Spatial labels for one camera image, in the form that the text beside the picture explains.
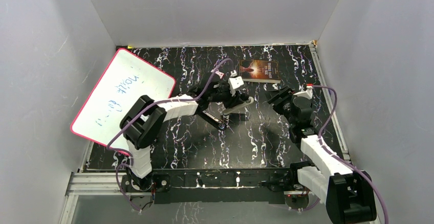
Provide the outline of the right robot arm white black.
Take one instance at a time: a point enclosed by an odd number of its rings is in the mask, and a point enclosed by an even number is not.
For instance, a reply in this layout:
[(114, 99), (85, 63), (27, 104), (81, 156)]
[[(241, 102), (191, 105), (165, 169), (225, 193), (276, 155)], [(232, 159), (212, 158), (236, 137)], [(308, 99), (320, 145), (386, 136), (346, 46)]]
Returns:
[(361, 223), (377, 218), (374, 191), (367, 173), (358, 173), (340, 161), (314, 127), (313, 86), (295, 92), (289, 87), (266, 93), (273, 110), (284, 116), (290, 127), (291, 141), (310, 158), (310, 162), (291, 164), (289, 186), (307, 187), (325, 203), (332, 223)]

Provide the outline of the black stapler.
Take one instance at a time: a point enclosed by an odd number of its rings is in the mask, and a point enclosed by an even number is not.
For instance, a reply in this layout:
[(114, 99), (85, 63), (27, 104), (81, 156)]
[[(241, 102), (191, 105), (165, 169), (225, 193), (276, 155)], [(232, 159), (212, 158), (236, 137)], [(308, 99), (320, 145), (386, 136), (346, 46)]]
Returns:
[[(236, 105), (233, 108), (224, 109), (222, 112), (220, 112), (220, 114), (222, 116), (227, 116), (229, 114), (234, 113), (235, 111), (239, 111), (241, 108), (253, 104), (253, 102), (254, 102), (254, 98), (249, 96), (247, 101), (244, 101), (242, 104)], [(202, 111), (201, 113), (198, 114), (198, 116), (220, 131), (224, 131), (227, 127), (226, 123), (223, 120), (212, 115), (207, 110)]]

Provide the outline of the small red staple box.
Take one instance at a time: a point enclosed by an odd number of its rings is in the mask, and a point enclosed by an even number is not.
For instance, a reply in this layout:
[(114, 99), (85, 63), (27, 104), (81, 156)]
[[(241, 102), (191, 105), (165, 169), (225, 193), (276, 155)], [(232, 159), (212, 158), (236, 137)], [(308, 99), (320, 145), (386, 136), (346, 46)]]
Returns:
[(216, 72), (215, 73), (217, 76), (219, 76), (220, 79), (222, 79), (224, 77), (224, 73), (221, 72)]

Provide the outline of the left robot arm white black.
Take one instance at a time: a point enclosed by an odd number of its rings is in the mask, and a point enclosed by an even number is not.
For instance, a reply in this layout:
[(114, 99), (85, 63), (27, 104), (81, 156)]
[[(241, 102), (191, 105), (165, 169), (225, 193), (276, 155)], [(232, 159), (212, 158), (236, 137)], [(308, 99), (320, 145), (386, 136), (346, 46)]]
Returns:
[(153, 178), (149, 175), (152, 172), (150, 148), (164, 122), (198, 115), (218, 130), (224, 130), (226, 124), (207, 111), (209, 104), (223, 103), (222, 114), (226, 116), (253, 101), (247, 93), (232, 91), (227, 81), (213, 81), (209, 86), (197, 85), (168, 102), (141, 96), (120, 123), (132, 157), (128, 174), (133, 178), (133, 185), (140, 191), (147, 191), (153, 185)]

